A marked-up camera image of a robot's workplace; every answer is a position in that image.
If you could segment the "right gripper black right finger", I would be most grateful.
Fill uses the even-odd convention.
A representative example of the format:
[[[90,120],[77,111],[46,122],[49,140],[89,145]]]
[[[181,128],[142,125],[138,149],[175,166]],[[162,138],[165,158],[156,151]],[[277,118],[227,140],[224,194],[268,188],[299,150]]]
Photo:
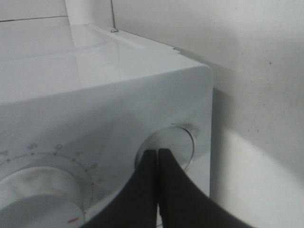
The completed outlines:
[[[164,228],[250,228],[207,197],[169,149],[158,151],[158,192]]]

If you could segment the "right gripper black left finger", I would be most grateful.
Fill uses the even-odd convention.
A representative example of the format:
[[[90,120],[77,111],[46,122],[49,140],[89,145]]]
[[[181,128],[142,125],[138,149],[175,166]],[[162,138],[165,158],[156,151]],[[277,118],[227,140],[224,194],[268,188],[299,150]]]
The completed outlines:
[[[155,228],[157,152],[146,150],[119,194],[85,228]]]

